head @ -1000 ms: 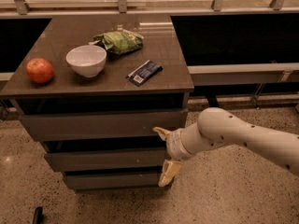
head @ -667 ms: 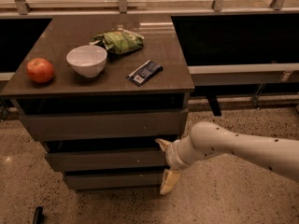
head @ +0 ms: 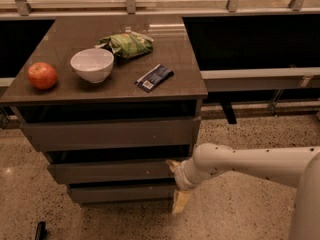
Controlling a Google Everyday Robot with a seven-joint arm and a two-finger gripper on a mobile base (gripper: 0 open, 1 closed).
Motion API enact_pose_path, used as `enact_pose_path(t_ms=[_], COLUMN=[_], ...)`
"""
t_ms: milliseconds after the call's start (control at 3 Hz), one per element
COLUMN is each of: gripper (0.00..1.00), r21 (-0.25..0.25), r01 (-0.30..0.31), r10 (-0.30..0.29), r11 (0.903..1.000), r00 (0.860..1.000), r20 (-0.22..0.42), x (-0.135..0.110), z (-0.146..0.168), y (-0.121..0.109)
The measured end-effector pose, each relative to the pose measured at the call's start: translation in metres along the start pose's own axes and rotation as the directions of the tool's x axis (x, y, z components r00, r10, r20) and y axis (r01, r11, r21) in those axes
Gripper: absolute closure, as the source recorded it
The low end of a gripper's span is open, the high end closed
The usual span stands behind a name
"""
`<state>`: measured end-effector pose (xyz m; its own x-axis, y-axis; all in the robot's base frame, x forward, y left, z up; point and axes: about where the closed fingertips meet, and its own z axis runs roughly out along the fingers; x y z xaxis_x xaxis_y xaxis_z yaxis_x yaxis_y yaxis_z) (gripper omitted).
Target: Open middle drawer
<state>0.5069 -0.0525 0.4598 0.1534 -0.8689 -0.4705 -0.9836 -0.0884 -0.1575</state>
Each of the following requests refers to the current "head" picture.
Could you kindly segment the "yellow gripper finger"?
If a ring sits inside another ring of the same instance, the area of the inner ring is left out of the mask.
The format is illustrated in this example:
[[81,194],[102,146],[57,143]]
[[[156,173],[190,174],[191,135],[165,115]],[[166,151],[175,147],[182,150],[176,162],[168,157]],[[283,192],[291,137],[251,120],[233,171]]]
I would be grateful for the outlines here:
[[172,207],[173,214],[181,213],[187,205],[191,196],[190,191],[176,190],[174,192],[174,202]]
[[176,160],[167,160],[166,164],[172,173],[178,173],[180,169],[180,162]]

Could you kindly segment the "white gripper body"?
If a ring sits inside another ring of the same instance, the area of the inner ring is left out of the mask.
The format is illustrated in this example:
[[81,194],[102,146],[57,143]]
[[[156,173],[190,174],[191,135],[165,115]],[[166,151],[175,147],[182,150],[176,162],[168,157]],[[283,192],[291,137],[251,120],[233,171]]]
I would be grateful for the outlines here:
[[199,171],[192,159],[176,162],[173,173],[176,184],[181,190],[192,190],[200,184]]

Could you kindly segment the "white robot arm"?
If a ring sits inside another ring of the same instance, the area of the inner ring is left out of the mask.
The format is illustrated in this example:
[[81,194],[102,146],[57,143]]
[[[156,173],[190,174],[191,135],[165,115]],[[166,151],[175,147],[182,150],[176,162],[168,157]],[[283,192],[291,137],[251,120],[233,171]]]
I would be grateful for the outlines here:
[[181,213],[191,191],[228,171],[297,189],[288,240],[320,240],[320,147],[240,149],[204,143],[189,159],[167,162],[174,174],[172,212]]

